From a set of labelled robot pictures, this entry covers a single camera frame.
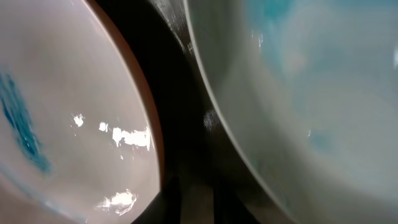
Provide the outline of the white plate blue stain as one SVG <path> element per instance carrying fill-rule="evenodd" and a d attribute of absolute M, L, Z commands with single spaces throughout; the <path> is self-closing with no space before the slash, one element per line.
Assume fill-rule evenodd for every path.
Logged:
<path fill-rule="evenodd" d="M 132 223 L 161 188 L 144 74 L 94 1 L 1 0 L 1 222 Z"/>

